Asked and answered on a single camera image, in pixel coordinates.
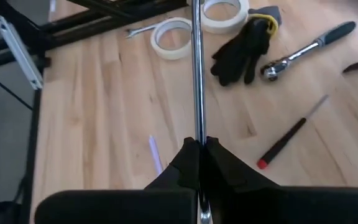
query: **precision screwdriver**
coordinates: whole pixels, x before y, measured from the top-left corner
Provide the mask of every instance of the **precision screwdriver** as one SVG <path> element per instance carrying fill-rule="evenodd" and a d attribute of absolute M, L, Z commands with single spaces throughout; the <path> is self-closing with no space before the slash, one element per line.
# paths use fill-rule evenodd
<path fill-rule="evenodd" d="M 277 156 L 277 154 L 287 145 L 290 139 L 302 128 L 307 120 L 317 111 L 317 109 L 328 99 L 328 95 L 324 95 L 310 112 L 301 118 L 280 140 L 278 140 L 258 161 L 259 169 L 264 169 Z"/>

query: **metal bracket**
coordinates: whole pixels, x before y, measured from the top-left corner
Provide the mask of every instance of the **metal bracket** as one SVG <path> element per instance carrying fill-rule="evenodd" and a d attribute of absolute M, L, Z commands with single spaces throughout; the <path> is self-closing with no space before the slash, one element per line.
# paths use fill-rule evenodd
<path fill-rule="evenodd" d="M 33 89 L 42 89 L 42 76 L 15 27 L 0 16 L 0 32 Z"/>

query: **gray floor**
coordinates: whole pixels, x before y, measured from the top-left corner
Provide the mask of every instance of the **gray floor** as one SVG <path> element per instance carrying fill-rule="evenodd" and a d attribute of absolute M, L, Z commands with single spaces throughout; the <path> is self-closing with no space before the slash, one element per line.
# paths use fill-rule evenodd
<path fill-rule="evenodd" d="M 9 2 L 35 23 L 47 22 L 49 0 Z M 32 105 L 34 91 L 16 63 L 0 67 L 0 82 Z M 0 88 L 0 201 L 12 200 L 24 175 L 30 119 L 31 111 Z"/>

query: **wooden workbench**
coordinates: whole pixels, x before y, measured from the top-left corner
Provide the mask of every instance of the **wooden workbench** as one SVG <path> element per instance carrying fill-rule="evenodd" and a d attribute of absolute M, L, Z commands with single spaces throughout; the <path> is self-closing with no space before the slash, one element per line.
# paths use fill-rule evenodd
<path fill-rule="evenodd" d="M 344 21 L 356 21 L 357 29 L 302 59 L 276 83 L 258 77 L 252 85 L 240 81 L 227 88 L 210 74 L 210 56 L 233 34 L 204 32 L 208 135 L 278 184 L 358 186 L 358 71 L 341 73 L 358 62 L 358 1 L 250 0 L 255 8 L 271 4 L 280 7 L 283 25 L 259 66 Z M 52 18 L 80 10 L 57 1 Z M 168 16 L 190 18 L 190 9 L 128 27 Z M 195 135 L 191 56 L 162 60 L 149 44 L 151 31 L 125 39 L 125 28 L 50 52 L 32 214 L 61 190 L 141 189 L 156 177 L 149 136 L 155 136 L 166 167 L 183 139 Z M 324 94 L 329 100 L 311 121 L 268 169 L 258 170 L 257 159 Z"/>

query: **masking tape roll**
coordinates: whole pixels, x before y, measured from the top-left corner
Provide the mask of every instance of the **masking tape roll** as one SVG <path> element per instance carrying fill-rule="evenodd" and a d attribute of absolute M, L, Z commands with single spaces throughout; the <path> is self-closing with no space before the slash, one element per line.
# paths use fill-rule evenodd
<path fill-rule="evenodd" d="M 161 36 L 168 30 L 181 28 L 191 32 L 191 21 L 185 18 L 174 17 L 161 22 L 152 32 L 150 43 L 158 56 L 167 60 L 176 60 L 187 56 L 191 52 L 191 40 L 180 49 L 166 50 L 159 46 Z"/>
<path fill-rule="evenodd" d="M 218 3 L 228 3 L 239 12 L 231 19 L 225 21 L 214 21 L 206 16 L 206 11 Z M 205 0 L 201 6 L 201 26 L 206 32 L 213 34 L 227 34 L 240 29 L 246 22 L 249 10 L 248 0 Z"/>

